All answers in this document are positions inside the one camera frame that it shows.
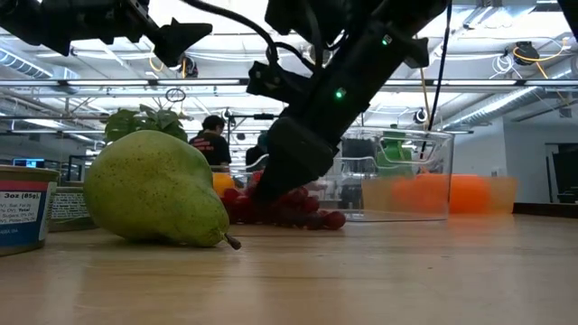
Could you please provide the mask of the orange translucent plastic bin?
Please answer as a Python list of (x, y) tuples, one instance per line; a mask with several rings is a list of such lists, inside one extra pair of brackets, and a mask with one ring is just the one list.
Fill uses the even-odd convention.
[(514, 208), (514, 201), (517, 192), (517, 180), (512, 177), (489, 177), (480, 176), (489, 183), (490, 201), (488, 210), (481, 213), (471, 214), (422, 214), (403, 211), (395, 207), (391, 197), (391, 185), (393, 181), (405, 177), (380, 177), (376, 179), (364, 180), (361, 183), (362, 199), (364, 209), (368, 211), (379, 211), (394, 214), (425, 215), (428, 217), (441, 217), (446, 215), (492, 215), (510, 214)]

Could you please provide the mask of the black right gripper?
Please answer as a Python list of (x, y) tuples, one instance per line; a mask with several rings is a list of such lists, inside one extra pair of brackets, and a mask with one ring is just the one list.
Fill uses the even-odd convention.
[(343, 49), (309, 78), (256, 61), (247, 92), (288, 106), (267, 132), (267, 164), (254, 200), (274, 202), (325, 175), (341, 136), (383, 85), (382, 49)]

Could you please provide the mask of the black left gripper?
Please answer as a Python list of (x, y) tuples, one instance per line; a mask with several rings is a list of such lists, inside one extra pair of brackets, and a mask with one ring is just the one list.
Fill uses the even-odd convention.
[(180, 64), (184, 53), (196, 42), (212, 32), (210, 23), (179, 23), (159, 27), (149, 14), (150, 0), (115, 0), (105, 15), (103, 43), (113, 43), (115, 38), (125, 37), (130, 42), (140, 42), (150, 36), (154, 55), (165, 66)]

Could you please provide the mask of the green potted plant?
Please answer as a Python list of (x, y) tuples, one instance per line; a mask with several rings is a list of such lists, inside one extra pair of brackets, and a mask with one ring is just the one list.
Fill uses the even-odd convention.
[(188, 141), (188, 136), (182, 126), (179, 116), (170, 109), (154, 110), (140, 105), (139, 111), (119, 108), (116, 113), (107, 118), (105, 138), (114, 142), (137, 131), (158, 131), (175, 138)]

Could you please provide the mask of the person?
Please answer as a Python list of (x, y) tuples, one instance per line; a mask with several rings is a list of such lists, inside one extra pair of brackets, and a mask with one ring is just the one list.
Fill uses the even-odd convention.
[(189, 144), (199, 150), (214, 172), (227, 172), (231, 164), (229, 144), (222, 136), (225, 121), (220, 116), (207, 116), (202, 130), (194, 136)]
[(262, 132), (257, 138), (255, 146), (249, 148), (246, 153), (246, 166), (248, 172), (263, 170), (268, 159), (267, 131)]

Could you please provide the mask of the green label tin can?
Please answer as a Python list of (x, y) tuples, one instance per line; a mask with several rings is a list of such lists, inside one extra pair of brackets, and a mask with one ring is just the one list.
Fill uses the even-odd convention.
[(95, 229), (81, 187), (58, 187), (53, 195), (49, 231), (67, 232)]

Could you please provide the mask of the green pear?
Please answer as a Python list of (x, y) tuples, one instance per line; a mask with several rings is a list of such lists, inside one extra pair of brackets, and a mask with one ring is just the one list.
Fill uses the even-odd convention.
[(174, 136), (137, 131), (97, 156), (83, 184), (89, 215), (130, 241), (239, 250), (203, 154)]

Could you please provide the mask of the green plastic bottle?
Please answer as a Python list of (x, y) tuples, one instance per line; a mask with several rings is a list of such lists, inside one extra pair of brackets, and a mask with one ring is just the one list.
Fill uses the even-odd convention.
[(403, 164), (412, 160), (412, 151), (403, 147), (404, 133), (384, 132), (379, 140), (376, 153), (376, 165), (380, 177), (412, 177), (410, 165)]

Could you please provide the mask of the silver ventilation duct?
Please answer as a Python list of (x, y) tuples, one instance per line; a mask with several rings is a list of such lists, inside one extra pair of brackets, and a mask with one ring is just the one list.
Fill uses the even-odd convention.
[(452, 116), (441, 124), (442, 130), (451, 130), (463, 125), (478, 125), (504, 116), (520, 107), (537, 102), (545, 95), (542, 87), (525, 87), (509, 93), (488, 97)]

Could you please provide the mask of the orange fruit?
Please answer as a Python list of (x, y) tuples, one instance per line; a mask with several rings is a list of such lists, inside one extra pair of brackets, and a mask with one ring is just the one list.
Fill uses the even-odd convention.
[(212, 178), (213, 189), (220, 197), (224, 196), (226, 190), (236, 188), (233, 178), (226, 172), (214, 172)]

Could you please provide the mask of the long ceiling light strip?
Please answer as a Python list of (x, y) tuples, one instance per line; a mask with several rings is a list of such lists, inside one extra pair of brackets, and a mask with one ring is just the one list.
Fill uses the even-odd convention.
[[(0, 87), (245, 86), (249, 79), (0, 79)], [(443, 79), (449, 87), (578, 87), (578, 79)]]

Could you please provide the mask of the orange plastic bottle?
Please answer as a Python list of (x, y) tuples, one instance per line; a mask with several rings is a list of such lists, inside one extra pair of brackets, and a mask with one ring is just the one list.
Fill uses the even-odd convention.
[(471, 214), (488, 210), (489, 183), (469, 174), (422, 173), (391, 185), (396, 208), (422, 214)]

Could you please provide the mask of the blue label tin can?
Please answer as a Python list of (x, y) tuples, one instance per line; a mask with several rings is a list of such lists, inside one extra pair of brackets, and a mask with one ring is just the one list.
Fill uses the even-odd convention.
[(0, 165), (0, 257), (44, 247), (60, 175)]

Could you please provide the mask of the red grape bunch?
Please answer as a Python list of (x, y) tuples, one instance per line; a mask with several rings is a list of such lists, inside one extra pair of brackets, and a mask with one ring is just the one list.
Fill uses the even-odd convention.
[(346, 217), (342, 212), (320, 209), (316, 213), (305, 214), (296, 211), (274, 211), (273, 213), (259, 212), (255, 218), (244, 217), (234, 219), (229, 217), (231, 224), (260, 224), (274, 225), (287, 228), (306, 228), (308, 230), (339, 230), (346, 223)]

